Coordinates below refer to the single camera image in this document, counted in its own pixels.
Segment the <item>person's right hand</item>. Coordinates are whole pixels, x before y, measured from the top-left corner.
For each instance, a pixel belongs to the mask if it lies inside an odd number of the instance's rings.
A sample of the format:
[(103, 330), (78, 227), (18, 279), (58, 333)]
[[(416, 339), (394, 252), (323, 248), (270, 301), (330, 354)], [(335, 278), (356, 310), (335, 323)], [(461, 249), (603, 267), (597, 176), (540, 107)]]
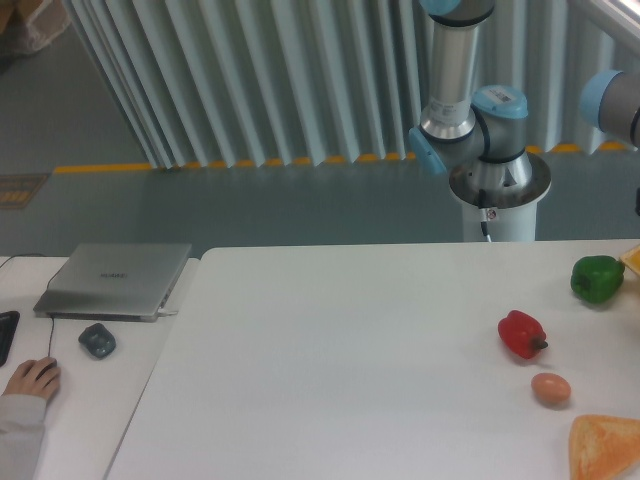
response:
[(10, 377), (3, 396), (27, 395), (51, 400), (61, 385), (61, 368), (56, 367), (37, 378), (40, 371), (52, 362), (54, 358), (44, 357), (39, 360), (27, 360), (20, 364)]

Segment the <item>grey sleeved forearm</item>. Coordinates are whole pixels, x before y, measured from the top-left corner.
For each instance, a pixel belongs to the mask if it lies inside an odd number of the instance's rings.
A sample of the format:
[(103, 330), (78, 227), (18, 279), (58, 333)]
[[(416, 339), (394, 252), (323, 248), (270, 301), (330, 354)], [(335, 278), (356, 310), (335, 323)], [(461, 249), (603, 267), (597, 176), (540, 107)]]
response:
[(45, 433), (47, 402), (37, 396), (1, 396), (1, 478), (33, 479)]

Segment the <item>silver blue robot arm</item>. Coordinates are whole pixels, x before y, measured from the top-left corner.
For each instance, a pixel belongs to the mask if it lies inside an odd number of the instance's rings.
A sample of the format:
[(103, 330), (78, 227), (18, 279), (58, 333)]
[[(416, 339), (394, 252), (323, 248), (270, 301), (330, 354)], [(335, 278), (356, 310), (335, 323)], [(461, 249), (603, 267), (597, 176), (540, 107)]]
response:
[[(417, 159), (439, 174), (456, 162), (478, 158), (501, 164), (525, 151), (526, 96), (508, 85), (472, 88), (481, 25), (492, 1), (424, 1), (434, 21), (430, 93), (420, 122), (408, 138)], [(582, 118), (632, 146), (639, 144), (639, 77), (602, 71), (584, 86)]]

